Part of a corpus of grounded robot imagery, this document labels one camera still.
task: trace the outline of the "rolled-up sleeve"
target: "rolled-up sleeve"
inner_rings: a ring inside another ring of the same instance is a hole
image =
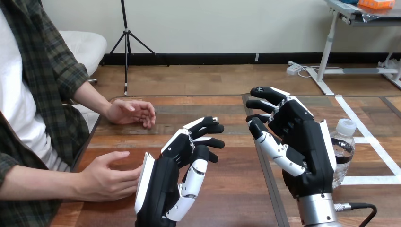
[[[61,34],[41,6],[41,33],[47,56],[53,68],[60,96],[63,100],[74,97],[75,92],[88,78],[87,69],[78,63],[65,44]]]
[[[15,159],[0,152],[0,187],[3,185],[6,174],[16,165],[18,165],[18,162]]]

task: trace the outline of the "bottle label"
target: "bottle label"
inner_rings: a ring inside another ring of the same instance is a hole
[[[347,157],[336,156],[337,164],[345,164],[352,160],[352,157],[354,156],[354,154],[352,153],[353,147],[349,143],[347,143],[343,140],[335,139],[335,138],[331,139],[331,143],[332,143],[332,145],[341,147],[342,149],[344,149],[344,151],[351,154],[350,156],[347,156]]]

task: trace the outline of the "person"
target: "person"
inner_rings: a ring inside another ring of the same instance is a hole
[[[112,104],[86,82],[40,0],[0,0],[0,226],[47,226],[63,199],[112,201],[135,193],[141,167],[112,170],[129,152],[70,172],[88,139],[74,99],[116,124],[155,124],[151,103]]]

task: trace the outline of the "orange box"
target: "orange box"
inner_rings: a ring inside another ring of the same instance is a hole
[[[393,8],[395,0],[359,0],[359,5],[373,9]]]

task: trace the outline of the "white t-shirt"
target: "white t-shirt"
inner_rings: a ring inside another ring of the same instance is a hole
[[[70,167],[52,147],[43,118],[36,113],[32,93],[22,79],[22,58],[17,42],[1,10],[0,37],[0,111],[21,141],[50,170],[69,171]]]

